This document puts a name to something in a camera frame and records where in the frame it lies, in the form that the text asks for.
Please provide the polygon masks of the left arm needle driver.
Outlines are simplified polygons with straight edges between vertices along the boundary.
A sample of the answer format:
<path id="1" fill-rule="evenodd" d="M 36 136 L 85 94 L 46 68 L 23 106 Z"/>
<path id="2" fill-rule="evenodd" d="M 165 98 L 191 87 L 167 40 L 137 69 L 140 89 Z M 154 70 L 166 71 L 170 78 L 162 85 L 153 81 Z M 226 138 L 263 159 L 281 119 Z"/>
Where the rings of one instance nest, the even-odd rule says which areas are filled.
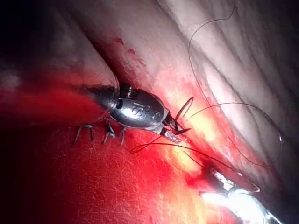
<path id="1" fill-rule="evenodd" d="M 160 133 L 161 128 L 169 126 L 169 115 L 169 109 L 158 96 L 121 84 L 118 104 L 111 111 L 110 118 L 125 127 L 158 130 Z"/>

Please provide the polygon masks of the left arm needle driver jaw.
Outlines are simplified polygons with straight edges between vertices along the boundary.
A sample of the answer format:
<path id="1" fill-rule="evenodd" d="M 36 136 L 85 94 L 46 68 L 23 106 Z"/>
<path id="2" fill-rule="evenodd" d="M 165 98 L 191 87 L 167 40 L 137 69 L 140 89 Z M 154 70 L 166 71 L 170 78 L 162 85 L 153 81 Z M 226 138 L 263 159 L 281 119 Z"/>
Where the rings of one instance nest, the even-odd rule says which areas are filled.
<path id="1" fill-rule="evenodd" d="M 190 130 L 190 128 L 183 128 L 171 115 L 168 115 L 163 124 L 171 128 L 174 135 L 184 134 Z"/>
<path id="2" fill-rule="evenodd" d="M 180 143 L 181 142 L 181 139 L 178 136 L 176 136 L 174 133 L 172 133 L 171 131 L 169 131 L 167 129 L 163 129 L 160 132 L 160 135 L 162 137 L 164 137 L 165 139 L 173 142 L 173 143 Z"/>

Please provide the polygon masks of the right arm needle driver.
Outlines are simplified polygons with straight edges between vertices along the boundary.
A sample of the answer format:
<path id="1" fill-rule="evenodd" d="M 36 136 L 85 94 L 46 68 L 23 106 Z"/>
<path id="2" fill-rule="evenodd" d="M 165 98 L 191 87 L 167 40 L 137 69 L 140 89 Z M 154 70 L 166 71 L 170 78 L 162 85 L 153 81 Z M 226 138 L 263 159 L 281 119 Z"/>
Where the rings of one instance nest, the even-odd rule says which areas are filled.
<path id="1" fill-rule="evenodd" d="M 206 202 L 229 209 L 245 224 L 268 224 L 272 214 L 250 192 L 232 187 L 227 193 L 200 192 Z"/>

